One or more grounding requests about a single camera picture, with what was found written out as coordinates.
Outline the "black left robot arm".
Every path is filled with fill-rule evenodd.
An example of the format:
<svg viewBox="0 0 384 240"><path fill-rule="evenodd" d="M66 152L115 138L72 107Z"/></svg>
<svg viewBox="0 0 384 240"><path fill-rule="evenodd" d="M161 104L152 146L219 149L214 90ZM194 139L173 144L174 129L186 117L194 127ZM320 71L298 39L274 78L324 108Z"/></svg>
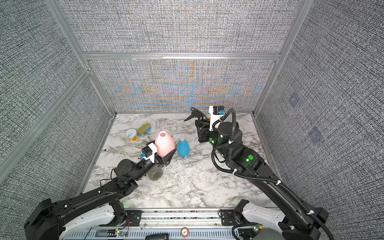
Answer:
<svg viewBox="0 0 384 240"><path fill-rule="evenodd" d="M95 226L118 226L127 221L121 199L130 195L151 169L167 166L176 150L163 158L134 163L123 159L114 169L117 175L97 189L82 195L52 202L46 199L31 213L24 230L28 240L63 240L69 235Z"/></svg>

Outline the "pink plastic spray bottle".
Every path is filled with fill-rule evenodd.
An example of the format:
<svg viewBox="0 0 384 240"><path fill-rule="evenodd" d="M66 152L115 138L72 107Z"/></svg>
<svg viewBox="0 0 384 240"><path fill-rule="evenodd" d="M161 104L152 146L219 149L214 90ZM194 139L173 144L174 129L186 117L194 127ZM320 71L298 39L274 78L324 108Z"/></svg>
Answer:
<svg viewBox="0 0 384 240"><path fill-rule="evenodd" d="M161 131L156 137L155 146L158 149L157 154L162 158L175 149L175 143L171 135L165 131Z"/></svg>

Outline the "blue plastic spray bottle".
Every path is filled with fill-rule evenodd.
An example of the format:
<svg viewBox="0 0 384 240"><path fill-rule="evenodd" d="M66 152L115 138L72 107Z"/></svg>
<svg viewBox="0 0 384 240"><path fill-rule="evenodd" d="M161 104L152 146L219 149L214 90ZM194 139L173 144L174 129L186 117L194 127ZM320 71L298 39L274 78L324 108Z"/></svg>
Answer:
<svg viewBox="0 0 384 240"><path fill-rule="evenodd" d="M189 147L189 144L188 144L187 140L180 139L178 141L177 152L178 152L178 155L181 156L181 157L186 157L186 156L189 155L190 147Z"/></svg>

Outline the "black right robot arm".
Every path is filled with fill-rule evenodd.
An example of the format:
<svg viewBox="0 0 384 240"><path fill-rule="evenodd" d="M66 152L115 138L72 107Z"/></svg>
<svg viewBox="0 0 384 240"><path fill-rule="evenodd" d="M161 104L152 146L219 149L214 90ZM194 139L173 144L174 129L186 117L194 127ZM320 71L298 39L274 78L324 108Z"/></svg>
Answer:
<svg viewBox="0 0 384 240"><path fill-rule="evenodd" d="M248 180L257 186L278 207L272 211L241 200L234 209L233 230L256 225L272 229L286 240L318 240L323 229L330 240L333 234L326 226L329 213L315 208L298 197L270 169L265 160L254 150L243 145L243 133L237 122L212 121L201 117L195 121L200 143L212 145L211 159L216 169L223 173Z"/></svg>

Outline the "black spray nozzle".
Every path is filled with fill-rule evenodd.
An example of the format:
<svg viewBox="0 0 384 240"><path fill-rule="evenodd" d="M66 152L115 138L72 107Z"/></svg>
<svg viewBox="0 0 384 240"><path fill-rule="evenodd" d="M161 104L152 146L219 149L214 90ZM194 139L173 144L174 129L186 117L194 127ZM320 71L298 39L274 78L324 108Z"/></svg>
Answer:
<svg viewBox="0 0 384 240"><path fill-rule="evenodd" d="M206 117L207 116L203 112L194 107L191 107L191 114L186 119L184 119L184 122L189 121L192 118L197 118L199 121L204 121Z"/></svg>

